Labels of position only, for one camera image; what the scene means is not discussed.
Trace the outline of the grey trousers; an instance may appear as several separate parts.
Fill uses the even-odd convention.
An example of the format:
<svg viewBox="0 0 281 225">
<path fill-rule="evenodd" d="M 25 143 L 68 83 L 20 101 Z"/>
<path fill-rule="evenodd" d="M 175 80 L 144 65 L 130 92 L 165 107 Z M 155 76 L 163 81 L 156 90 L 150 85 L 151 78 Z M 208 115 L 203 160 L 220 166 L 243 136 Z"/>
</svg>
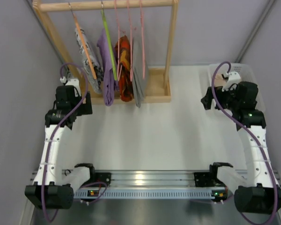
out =
<svg viewBox="0 0 281 225">
<path fill-rule="evenodd" d="M 145 78 L 143 79 L 142 47 L 140 40 L 133 39 L 133 96 L 138 108 L 145 98 L 145 90 L 148 83 L 149 68 L 145 62 Z"/>
</svg>

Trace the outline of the orange camouflage trousers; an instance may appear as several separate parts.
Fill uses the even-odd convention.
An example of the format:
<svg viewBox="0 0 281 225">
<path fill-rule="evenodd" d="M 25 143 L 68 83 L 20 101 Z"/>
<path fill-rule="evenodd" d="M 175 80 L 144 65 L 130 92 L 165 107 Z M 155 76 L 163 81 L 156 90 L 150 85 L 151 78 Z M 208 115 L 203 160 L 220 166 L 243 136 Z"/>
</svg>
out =
<svg viewBox="0 0 281 225">
<path fill-rule="evenodd" d="M 133 85 L 130 81 L 130 42 L 126 35 L 120 37 L 120 79 L 118 81 L 119 96 L 123 102 L 133 99 Z"/>
</svg>

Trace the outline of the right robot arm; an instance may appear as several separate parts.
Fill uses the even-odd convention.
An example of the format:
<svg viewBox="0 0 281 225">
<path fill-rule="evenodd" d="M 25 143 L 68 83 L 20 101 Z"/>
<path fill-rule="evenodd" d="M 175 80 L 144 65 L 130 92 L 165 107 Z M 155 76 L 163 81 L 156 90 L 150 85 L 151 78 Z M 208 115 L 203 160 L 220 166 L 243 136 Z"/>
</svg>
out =
<svg viewBox="0 0 281 225">
<path fill-rule="evenodd" d="M 281 208 L 281 188 L 274 176 L 266 146 L 266 121 L 256 109 L 258 86 L 252 82 L 232 84 L 228 90 L 208 87 L 201 99 L 205 110 L 216 109 L 236 122 L 241 139 L 247 176 L 243 178 L 229 163 L 214 163 L 216 178 L 234 194 L 236 209 L 241 213 L 272 214 Z"/>
</svg>

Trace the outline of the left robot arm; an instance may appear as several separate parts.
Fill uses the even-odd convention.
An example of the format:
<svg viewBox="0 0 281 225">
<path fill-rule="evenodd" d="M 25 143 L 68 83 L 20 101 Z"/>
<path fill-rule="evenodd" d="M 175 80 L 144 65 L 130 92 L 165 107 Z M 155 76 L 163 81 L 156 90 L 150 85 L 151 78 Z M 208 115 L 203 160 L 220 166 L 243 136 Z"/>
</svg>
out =
<svg viewBox="0 0 281 225">
<path fill-rule="evenodd" d="M 93 181 L 91 163 L 74 166 L 68 178 L 62 177 L 61 151 L 71 136 L 78 116 L 92 114 L 90 94 L 82 95 L 74 85 L 56 88 L 53 108 L 45 115 L 45 141 L 38 172 L 24 194 L 38 209 L 69 209 L 74 193 L 86 182 Z"/>
</svg>

